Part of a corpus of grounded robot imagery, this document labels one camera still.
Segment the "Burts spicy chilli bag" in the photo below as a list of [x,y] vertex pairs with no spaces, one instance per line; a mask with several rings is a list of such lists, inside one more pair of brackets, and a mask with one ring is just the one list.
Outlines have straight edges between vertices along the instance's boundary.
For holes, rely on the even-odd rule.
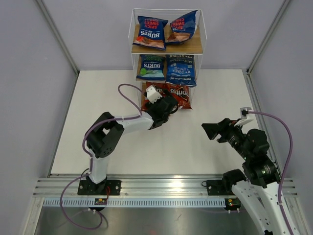
[[159,18],[138,16],[139,32],[133,45],[150,47],[165,51],[165,33],[164,28],[168,20]]
[[196,13],[197,10],[191,11],[170,22],[172,33],[165,42],[166,46],[184,44],[193,37],[197,27]]

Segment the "Burts sea salt vinegar bag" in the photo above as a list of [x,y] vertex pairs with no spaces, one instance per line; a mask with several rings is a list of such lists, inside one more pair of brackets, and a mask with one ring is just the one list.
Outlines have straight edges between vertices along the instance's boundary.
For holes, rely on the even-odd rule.
[[165,57],[154,54],[140,55],[140,68],[136,79],[146,81],[163,81]]

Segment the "Kettle sea salt vinegar bag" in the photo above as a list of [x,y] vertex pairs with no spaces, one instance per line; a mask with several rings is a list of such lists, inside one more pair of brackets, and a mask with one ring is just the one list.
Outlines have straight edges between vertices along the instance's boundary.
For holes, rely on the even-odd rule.
[[196,87],[193,55],[166,55],[167,73],[165,82],[173,85]]

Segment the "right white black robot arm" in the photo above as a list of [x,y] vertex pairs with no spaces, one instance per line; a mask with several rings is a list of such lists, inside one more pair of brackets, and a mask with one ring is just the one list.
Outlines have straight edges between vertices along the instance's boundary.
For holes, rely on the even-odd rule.
[[264,131],[242,131],[244,120],[223,119],[203,123],[210,140],[228,143],[243,158],[242,170],[223,174],[222,188],[234,194],[245,207],[261,235],[297,235],[299,230],[290,211],[282,201],[282,176],[267,156],[269,143]]

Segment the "large red Doritos bag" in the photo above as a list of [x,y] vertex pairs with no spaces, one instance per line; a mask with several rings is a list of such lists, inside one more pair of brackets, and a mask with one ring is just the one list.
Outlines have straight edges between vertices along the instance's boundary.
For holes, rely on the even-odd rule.
[[143,111],[147,111],[148,112],[148,102],[149,100],[146,97],[146,88],[148,88],[149,86],[155,86],[155,88],[157,89],[157,91],[162,95],[162,97],[166,97],[166,96],[172,96],[169,91],[165,88],[165,84],[163,83],[153,83],[153,82],[145,82],[143,84],[143,91],[144,94],[142,95],[142,100],[141,100],[141,109]]

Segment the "small red Doritos bag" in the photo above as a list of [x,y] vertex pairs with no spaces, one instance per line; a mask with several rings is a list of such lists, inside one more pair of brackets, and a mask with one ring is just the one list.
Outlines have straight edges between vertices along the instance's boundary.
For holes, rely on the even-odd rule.
[[179,109],[192,109],[189,88],[187,86],[166,84],[168,91],[178,102]]

